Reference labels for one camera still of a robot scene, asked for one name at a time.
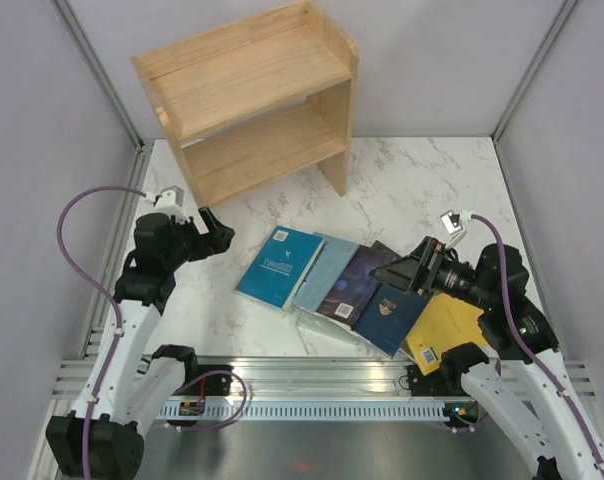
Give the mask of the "navy blue crest book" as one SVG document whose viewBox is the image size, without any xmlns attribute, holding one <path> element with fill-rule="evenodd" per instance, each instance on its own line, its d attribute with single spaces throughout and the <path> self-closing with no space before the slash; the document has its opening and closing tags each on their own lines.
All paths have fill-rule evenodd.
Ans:
<svg viewBox="0 0 604 480">
<path fill-rule="evenodd" d="M 392 358 L 429 301 L 429 297 L 380 284 L 356 321 L 354 331 Z"/>
</svg>

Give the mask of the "dark purple galaxy book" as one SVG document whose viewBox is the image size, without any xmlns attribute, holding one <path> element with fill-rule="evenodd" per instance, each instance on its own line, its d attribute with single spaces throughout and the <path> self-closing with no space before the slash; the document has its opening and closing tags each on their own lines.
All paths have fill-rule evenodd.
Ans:
<svg viewBox="0 0 604 480">
<path fill-rule="evenodd" d="M 360 245 L 315 313 L 352 330 L 379 284 L 370 272 L 398 259 L 387 248 Z"/>
</svg>

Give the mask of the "bright blue book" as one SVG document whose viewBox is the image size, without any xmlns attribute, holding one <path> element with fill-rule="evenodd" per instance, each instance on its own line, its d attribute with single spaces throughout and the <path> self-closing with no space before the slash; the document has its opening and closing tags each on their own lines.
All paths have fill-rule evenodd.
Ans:
<svg viewBox="0 0 604 480">
<path fill-rule="evenodd" d="M 287 310 L 324 244 L 319 235 L 276 226 L 235 291 Z"/>
</svg>

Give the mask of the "light blue book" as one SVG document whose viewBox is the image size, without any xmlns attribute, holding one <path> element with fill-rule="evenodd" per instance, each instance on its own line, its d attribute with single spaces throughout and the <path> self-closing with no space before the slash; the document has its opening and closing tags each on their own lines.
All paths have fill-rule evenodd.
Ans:
<svg viewBox="0 0 604 480">
<path fill-rule="evenodd" d="M 324 241 L 321 251 L 297 291 L 293 305 L 315 312 L 359 248 L 358 243 L 315 232 Z"/>
</svg>

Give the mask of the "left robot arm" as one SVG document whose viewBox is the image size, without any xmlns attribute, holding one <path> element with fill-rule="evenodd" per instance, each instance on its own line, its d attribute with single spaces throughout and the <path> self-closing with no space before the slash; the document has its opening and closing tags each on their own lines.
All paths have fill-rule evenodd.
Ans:
<svg viewBox="0 0 604 480">
<path fill-rule="evenodd" d="M 165 344 L 138 372 L 184 264 L 226 252 L 233 229 L 207 207 L 199 232 L 180 208 L 160 208 L 136 220 L 134 248 L 111 295 L 115 318 L 102 337 L 93 369 L 69 413 L 50 418 L 46 440 L 61 472 L 75 479 L 132 479 L 147 433 L 174 393 L 193 393 L 201 381 L 188 346 Z"/>
</svg>

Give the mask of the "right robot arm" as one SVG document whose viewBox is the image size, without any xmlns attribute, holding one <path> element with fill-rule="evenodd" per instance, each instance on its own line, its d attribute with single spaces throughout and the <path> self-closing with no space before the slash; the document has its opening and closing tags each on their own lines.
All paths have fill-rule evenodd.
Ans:
<svg viewBox="0 0 604 480">
<path fill-rule="evenodd" d="M 420 296 L 444 293 L 481 309 L 479 328 L 524 388 L 519 399 L 481 347 L 466 342 L 441 354 L 440 385 L 476 400 L 511 441 L 535 479 L 604 479 L 604 441 L 588 418 L 544 314 L 527 298 L 519 251 L 497 241 L 476 265 L 426 237 L 409 255 L 371 271 L 381 283 Z"/>
</svg>

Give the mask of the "yellow book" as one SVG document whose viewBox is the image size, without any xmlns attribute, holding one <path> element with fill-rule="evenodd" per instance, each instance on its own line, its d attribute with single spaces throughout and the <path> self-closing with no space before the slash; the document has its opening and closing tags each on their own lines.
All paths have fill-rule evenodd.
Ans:
<svg viewBox="0 0 604 480">
<path fill-rule="evenodd" d="M 493 353 L 478 324 L 482 313 L 481 309 L 443 293 L 431 298 L 406 337 L 422 375 L 436 372 L 442 354 L 464 343 L 475 343 L 485 353 Z"/>
</svg>

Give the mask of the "pale green thin file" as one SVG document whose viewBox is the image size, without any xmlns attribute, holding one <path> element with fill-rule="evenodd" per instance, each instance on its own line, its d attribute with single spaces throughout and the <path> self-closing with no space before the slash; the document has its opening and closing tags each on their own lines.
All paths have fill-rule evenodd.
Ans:
<svg viewBox="0 0 604 480">
<path fill-rule="evenodd" d="M 315 312 L 303 308 L 300 311 L 299 324 L 301 327 L 350 345 L 357 345 L 359 343 L 358 337 L 347 325 L 323 315 L 317 315 Z"/>
</svg>

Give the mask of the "wooden two-tier shelf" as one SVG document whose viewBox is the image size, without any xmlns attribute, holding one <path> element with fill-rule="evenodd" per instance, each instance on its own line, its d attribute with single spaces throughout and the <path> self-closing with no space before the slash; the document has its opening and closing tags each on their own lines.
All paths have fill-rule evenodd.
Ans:
<svg viewBox="0 0 604 480">
<path fill-rule="evenodd" d="M 316 3 L 266 10 L 132 64 L 198 204 L 309 166 L 346 193 L 359 51 Z"/>
</svg>

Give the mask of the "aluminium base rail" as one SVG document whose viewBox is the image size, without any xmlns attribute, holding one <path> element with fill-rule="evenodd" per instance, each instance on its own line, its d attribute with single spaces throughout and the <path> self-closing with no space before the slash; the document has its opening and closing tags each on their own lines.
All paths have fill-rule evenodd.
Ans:
<svg viewBox="0 0 604 480">
<path fill-rule="evenodd" d="M 73 399 L 85 385 L 96 355 L 64 360 L 53 388 L 54 399 Z M 439 376 L 424 377 L 408 359 L 326 357 L 200 356 L 198 366 L 224 366 L 239 375 L 254 398 L 393 399 L 423 397 L 459 401 Z M 594 401 L 586 367 L 567 361 L 568 376 L 581 400 Z"/>
</svg>

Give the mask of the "left aluminium frame post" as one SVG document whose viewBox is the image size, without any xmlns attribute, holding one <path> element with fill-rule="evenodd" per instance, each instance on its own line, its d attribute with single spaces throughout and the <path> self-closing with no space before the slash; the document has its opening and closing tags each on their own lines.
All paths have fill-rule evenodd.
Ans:
<svg viewBox="0 0 604 480">
<path fill-rule="evenodd" d="M 102 94 L 115 114 L 119 124 L 126 132 L 127 137 L 134 145 L 134 148 L 140 152 L 145 146 L 143 137 L 138 132 L 124 104 L 116 92 L 113 83 L 102 65 L 95 49 L 93 48 L 88 35 L 78 20 L 72 5 L 67 0 L 50 0 L 49 3 L 60 18 L 62 25 L 69 34 L 73 44 L 81 55 L 89 72 L 97 82 Z"/>
</svg>

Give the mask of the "aluminium frame post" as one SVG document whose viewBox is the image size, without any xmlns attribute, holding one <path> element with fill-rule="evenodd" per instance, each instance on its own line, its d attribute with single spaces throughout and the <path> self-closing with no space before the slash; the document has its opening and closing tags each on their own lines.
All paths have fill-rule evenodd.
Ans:
<svg viewBox="0 0 604 480">
<path fill-rule="evenodd" d="M 73 44 L 81 55 L 89 72 L 97 82 L 102 94 L 115 114 L 119 124 L 126 132 L 127 137 L 134 145 L 134 148 L 140 152 L 145 146 L 143 137 L 138 132 L 124 104 L 116 92 L 113 83 L 102 65 L 95 49 L 93 48 L 88 35 L 78 20 L 72 5 L 67 0 L 50 0 L 49 3 L 60 18 L 62 25 L 69 34 Z"/>
<path fill-rule="evenodd" d="M 516 88 L 514 89 L 497 121 L 497 124 L 491 134 L 491 139 L 494 144 L 497 144 L 504 135 L 520 103 L 538 76 L 545 61 L 551 54 L 567 23 L 573 16 L 574 11 L 580 4 L 581 1 L 579 0 L 563 0 L 560 2 L 558 10 L 554 14 L 548 28 L 546 29 L 533 56 L 528 62 L 524 73 L 518 81 Z"/>
</svg>

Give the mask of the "right aluminium frame post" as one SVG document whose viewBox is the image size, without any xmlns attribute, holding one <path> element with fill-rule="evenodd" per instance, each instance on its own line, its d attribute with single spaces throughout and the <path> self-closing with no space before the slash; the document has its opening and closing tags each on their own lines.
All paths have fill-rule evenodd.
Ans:
<svg viewBox="0 0 604 480">
<path fill-rule="evenodd" d="M 567 23 L 573 16 L 574 11 L 580 4 L 581 1 L 579 0 L 563 0 L 560 2 L 558 10 L 554 14 L 548 28 L 546 29 L 533 56 L 528 62 L 524 73 L 518 81 L 516 88 L 514 89 L 497 121 L 497 124 L 491 134 L 491 139 L 494 144 L 497 144 L 504 135 L 520 103 L 538 76 L 545 61 L 551 54 Z"/>
</svg>

